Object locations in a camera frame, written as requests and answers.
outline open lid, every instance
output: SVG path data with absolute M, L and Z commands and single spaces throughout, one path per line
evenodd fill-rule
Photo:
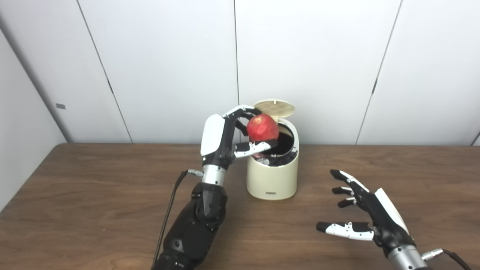
M 275 121 L 278 118 L 284 118 L 290 116 L 295 111 L 295 107 L 283 100 L 278 99 L 266 99 L 257 102 L 255 108 L 262 111 L 262 113 L 270 115 Z

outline wooden table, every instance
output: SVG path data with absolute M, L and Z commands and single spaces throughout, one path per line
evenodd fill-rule
M 0 214 L 2 270 L 149 269 L 173 183 L 200 169 L 199 145 L 57 146 Z M 480 266 L 480 147 L 307 146 L 298 190 L 283 201 L 248 194 L 245 159 L 226 175 L 227 218 L 200 270 L 392 269 L 374 243 L 319 233 L 317 221 L 369 221 L 339 209 L 330 169 L 383 187 L 421 252 L 437 247 Z M 169 220 L 198 178 L 178 189 Z M 460 269 L 448 257 L 435 270 Z

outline apple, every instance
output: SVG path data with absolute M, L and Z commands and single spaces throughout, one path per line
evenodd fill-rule
M 250 141 L 266 141 L 278 139 L 278 125 L 268 114 L 259 114 L 250 119 L 247 124 Z

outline small label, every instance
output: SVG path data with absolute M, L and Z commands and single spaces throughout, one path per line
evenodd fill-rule
M 57 106 L 58 109 L 66 110 L 67 108 L 65 107 L 65 104 L 60 104 L 60 103 L 55 103 L 55 106 Z

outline cream trash can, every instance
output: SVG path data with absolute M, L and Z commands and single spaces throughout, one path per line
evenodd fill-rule
M 278 121 L 278 146 L 248 157 L 248 192 L 264 200 L 282 200 L 297 191 L 299 138 L 295 126 L 281 118 L 293 114 L 295 108 L 286 101 L 269 99 L 255 107 Z

